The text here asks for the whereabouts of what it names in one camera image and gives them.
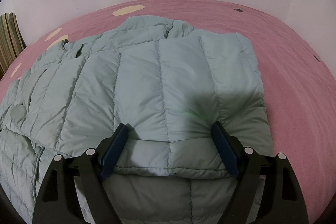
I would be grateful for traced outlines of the light teal puffer jacket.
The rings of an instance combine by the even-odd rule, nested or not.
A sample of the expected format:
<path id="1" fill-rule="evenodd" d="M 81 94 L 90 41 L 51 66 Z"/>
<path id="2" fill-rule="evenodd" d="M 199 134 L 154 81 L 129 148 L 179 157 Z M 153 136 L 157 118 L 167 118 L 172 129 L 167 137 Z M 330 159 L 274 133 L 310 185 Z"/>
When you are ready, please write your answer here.
<path id="1" fill-rule="evenodd" d="M 216 223 L 236 181 L 211 139 L 219 121 L 272 155 L 252 43 L 158 16 L 43 52 L 1 102 L 1 186 L 28 223 L 52 158 L 129 138 L 104 188 L 123 223 Z"/>

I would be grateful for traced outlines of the pink polka dot bedsheet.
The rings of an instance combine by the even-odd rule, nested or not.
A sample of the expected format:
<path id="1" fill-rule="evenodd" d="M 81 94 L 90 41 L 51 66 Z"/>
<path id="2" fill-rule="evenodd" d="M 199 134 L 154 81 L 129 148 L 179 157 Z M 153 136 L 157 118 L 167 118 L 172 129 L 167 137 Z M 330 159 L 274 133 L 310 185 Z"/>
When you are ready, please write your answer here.
<path id="1" fill-rule="evenodd" d="M 274 150 L 288 155 L 309 221 L 318 220 L 335 195 L 335 78 L 304 39 L 262 11 L 213 0 L 139 0 L 97 10 L 28 46 L 1 79 L 1 93 L 60 38 L 74 42 L 97 35 L 135 15 L 179 19 L 196 28 L 238 32 L 250 39 L 264 84 Z"/>

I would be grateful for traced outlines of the striped headboard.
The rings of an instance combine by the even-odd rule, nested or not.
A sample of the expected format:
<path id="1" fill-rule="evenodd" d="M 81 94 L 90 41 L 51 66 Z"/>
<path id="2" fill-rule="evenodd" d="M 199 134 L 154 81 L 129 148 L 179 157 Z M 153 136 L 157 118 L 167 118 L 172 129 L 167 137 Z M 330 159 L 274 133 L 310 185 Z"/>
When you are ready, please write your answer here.
<path id="1" fill-rule="evenodd" d="M 16 14 L 13 12 L 2 14 L 0 24 L 1 78 L 25 48 Z"/>

